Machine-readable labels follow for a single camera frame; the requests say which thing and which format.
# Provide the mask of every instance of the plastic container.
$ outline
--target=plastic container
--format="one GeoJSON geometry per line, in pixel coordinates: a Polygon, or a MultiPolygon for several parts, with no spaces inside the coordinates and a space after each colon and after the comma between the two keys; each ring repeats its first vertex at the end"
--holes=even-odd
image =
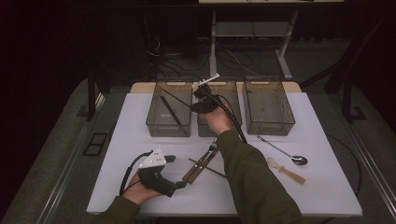
{"type": "Polygon", "coordinates": [[[245,77],[243,97],[247,133],[289,134],[295,119],[279,77],[245,77]]]}
{"type": "MultiPolygon", "coordinates": [[[[241,118],[241,109],[239,107],[238,100],[238,91],[236,88],[236,80],[234,77],[218,77],[213,81],[208,82],[210,89],[212,90],[212,94],[218,94],[224,98],[220,97],[220,100],[224,104],[228,104],[231,106],[233,110],[233,114],[236,117],[236,120],[239,123],[239,126],[242,125],[241,118]]],[[[207,122],[205,119],[200,119],[198,117],[198,135],[200,137],[216,137],[216,134],[209,129],[207,122]]]]}
{"type": "Polygon", "coordinates": [[[186,105],[191,105],[192,82],[190,77],[157,78],[146,120],[152,137],[191,136],[191,111],[186,105]]]}

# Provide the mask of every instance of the hand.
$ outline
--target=hand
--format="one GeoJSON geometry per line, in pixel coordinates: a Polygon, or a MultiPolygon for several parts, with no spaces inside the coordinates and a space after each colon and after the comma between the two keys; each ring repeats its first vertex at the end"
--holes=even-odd
{"type": "MultiPolygon", "coordinates": [[[[232,111],[228,105],[225,105],[225,107],[229,111],[232,111]]],[[[231,130],[233,127],[227,113],[220,106],[210,113],[200,114],[199,116],[202,119],[206,119],[210,130],[212,130],[217,136],[225,131],[231,130]]]]}
{"type": "Polygon", "coordinates": [[[138,205],[142,205],[148,199],[160,196],[161,193],[155,191],[154,189],[146,188],[141,182],[139,175],[137,174],[139,171],[134,174],[131,181],[129,182],[129,187],[123,192],[122,197],[128,199],[129,201],[136,203],[138,205]]]}

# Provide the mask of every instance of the spoon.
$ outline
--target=spoon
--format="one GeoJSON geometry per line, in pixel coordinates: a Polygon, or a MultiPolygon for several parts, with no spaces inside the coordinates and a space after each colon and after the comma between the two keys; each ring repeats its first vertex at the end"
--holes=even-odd
{"type": "Polygon", "coordinates": [[[283,154],[287,155],[288,157],[291,158],[291,160],[296,163],[297,165],[306,165],[308,163],[308,160],[305,157],[302,156],[291,156],[289,153],[285,152],[284,150],[280,149],[279,147],[276,147],[269,143],[267,140],[263,139],[261,136],[257,135],[257,138],[262,140],[264,143],[269,145],[270,147],[273,147],[274,149],[282,152],[283,154]]]}
{"type": "Polygon", "coordinates": [[[269,166],[271,166],[272,168],[276,168],[280,173],[283,173],[285,175],[288,175],[289,177],[291,177],[293,180],[297,181],[299,184],[303,185],[305,183],[305,179],[295,173],[293,173],[292,171],[289,171],[285,168],[285,166],[279,166],[276,161],[272,158],[268,158],[267,159],[267,163],[269,166]]]}

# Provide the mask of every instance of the metal spoon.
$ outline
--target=metal spoon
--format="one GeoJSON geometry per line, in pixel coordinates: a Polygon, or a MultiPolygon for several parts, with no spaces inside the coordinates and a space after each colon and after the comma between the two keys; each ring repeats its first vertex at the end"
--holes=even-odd
{"type": "Polygon", "coordinates": [[[257,135],[257,138],[262,140],[264,143],[269,145],[270,147],[273,147],[274,149],[282,152],[283,154],[287,155],[288,157],[291,158],[291,160],[296,163],[297,165],[306,165],[308,163],[308,160],[305,157],[302,156],[291,156],[289,153],[285,152],[284,150],[280,149],[279,147],[276,147],[269,143],[267,140],[263,139],[261,136],[257,135]]]}

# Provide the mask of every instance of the green sleeve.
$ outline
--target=green sleeve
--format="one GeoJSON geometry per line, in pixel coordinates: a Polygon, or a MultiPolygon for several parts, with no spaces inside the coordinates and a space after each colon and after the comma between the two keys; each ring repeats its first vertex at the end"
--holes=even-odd
{"type": "Polygon", "coordinates": [[[92,224],[131,224],[139,210],[139,205],[117,196],[105,212],[96,216],[92,224]]]}
{"type": "Polygon", "coordinates": [[[305,223],[257,148],[244,144],[235,131],[219,135],[216,144],[242,223],[305,223]]]}

